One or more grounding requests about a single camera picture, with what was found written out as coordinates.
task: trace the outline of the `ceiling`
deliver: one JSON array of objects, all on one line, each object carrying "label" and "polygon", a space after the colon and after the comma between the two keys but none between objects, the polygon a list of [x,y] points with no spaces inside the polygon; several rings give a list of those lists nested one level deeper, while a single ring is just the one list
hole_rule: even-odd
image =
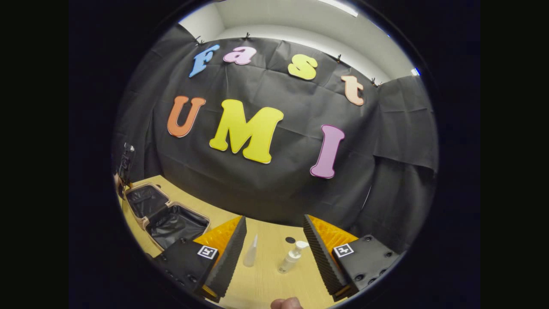
[{"label": "ceiling", "polygon": [[400,47],[359,10],[353,17],[318,0],[225,0],[215,6],[226,29],[246,25],[296,27],[357,50],[391,79],[412,75],[414,66]]}]

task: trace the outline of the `pump bottle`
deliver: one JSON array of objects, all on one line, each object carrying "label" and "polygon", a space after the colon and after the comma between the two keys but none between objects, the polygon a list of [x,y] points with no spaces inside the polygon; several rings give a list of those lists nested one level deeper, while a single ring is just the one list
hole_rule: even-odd
[{"label": "pump bottle", "polygon": [[301,251],[309,246],[308,243],[298,240],[295,242],[295,248],[290,250],[286,255],[286,258],[278,266],[278,272],[281,274],[287,273],[297,263],[301,257]]}]

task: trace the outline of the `table surface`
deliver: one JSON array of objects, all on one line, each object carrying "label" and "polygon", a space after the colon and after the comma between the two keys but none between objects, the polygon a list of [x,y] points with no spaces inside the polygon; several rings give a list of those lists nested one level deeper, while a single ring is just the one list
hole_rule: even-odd
[{"label": "table surface", "polygon": [[[176,187],[162,176],[154,176],[134,183],[150,182],[160,185],[170,201],[177,201],[210,218],[213,229],[237,214],[210,205]],[[147,232],[134,219],[127,202],[121,203],[122,212],[137,242],[146,253],[155,257],[160,250],[154,245]],[[275,299],[296,296],[305,309],[326,308],[336,302],[329,295],[310,249],[302,251],[301,258],[286,274],[280,274],[278,265],[295,244],[286,242],[286,237],[296,241],[307,241],[303,228],[289,227],[246,218],[248,233],[233,278],[225,297],[219,303],[224,308],[270,308]],[[257,234],[257,253],[252,267],[243,265],[243,258]]]}]

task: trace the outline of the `clear plastic bottle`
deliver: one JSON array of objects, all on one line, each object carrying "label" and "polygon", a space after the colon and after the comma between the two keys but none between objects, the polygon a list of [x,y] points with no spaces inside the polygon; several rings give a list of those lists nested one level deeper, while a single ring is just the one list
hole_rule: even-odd
[{"label": "clear plastic bottle", "polygon": [[287,273],[297,263],[301,257],[301,251],[309,246],[309,243],[298,240],[295,243],[295,248],[290,250],[286,255],[286,258],[278,266],[278,272],[281,274]]}]

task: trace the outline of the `yellow letter m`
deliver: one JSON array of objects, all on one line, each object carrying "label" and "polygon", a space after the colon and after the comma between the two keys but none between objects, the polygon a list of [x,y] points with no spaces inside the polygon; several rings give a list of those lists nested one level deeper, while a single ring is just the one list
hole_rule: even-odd
[{"label": "yellow letter m", "polygon": [[271,140],[276,124],[284,118],[284,114],[277,109],[264,107],[246,122],[241,101],[228,99],[223,101],[221,106],[223,115],[215,137],[210,140],[210,147],[221,151],[227,150],[226,140],[229,133],[231,150],[237,153],[251,137],[250,145],[242,151],[244,157],[264,164],[270,163]]}]

